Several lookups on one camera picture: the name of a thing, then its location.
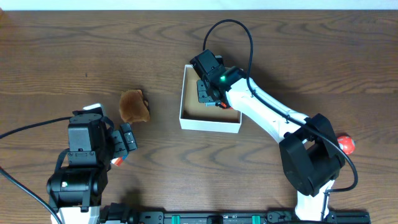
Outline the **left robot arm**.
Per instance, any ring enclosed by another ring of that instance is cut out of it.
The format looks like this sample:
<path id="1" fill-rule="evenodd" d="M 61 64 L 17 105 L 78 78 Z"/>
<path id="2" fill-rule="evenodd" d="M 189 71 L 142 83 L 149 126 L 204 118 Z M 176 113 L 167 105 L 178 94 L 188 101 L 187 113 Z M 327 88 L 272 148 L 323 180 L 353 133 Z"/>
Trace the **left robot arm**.
<path id="1" fill-rule="evenodd" d="M 78 112 L 68 125 L 69 148 L 47 181 L 54 223 L 98 223 L 108 171 L 137 148 L 131 125 L 115 129 L 108 117 Z"/>

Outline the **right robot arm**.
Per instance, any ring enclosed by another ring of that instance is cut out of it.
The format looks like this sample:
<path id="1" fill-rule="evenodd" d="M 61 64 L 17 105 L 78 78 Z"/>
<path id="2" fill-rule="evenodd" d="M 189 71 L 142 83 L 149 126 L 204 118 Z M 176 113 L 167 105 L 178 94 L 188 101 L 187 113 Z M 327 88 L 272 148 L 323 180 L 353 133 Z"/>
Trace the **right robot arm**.
<path id="1" fill-rule="evenodd" d="M 328 215 L 328 194 L 345 165 L 330 121 L 322 114 L 309 117 L 283 105 L 259 88 L 248 72 L 226 68 L 210 50 L 190 64 L 200 77 L 204 93 L 216 106 L 232 108 L 257 123 L 279 144 L 282 168 L 297 190 L 296 216 L 322 221 Z"/>

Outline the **red toy fire truck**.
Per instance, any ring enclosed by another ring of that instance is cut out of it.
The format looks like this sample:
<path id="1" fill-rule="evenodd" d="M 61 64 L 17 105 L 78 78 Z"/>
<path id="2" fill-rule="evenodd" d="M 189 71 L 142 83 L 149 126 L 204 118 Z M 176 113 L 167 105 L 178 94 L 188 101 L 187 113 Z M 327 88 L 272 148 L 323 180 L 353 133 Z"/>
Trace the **red toy fire truck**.
<path id="1" fill-rule="evenodd" d="M 220 108 L 222 108 L 223 110 L 232 110 L 233 109 L 228 103 L 220 102 L 217 105 Z"/>

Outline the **red white toy ball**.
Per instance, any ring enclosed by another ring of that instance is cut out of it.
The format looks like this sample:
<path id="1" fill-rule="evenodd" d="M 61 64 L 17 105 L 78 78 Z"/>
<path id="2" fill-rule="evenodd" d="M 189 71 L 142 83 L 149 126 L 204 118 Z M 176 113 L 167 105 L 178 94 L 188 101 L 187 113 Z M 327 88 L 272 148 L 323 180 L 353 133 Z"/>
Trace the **red white toy ball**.
<path id="1" fill-rule="evenodd" d="M 350 136 L 339 136 L 337 140 L 345 154 L 350 155 L 355 151 L 355 142 Z"/>

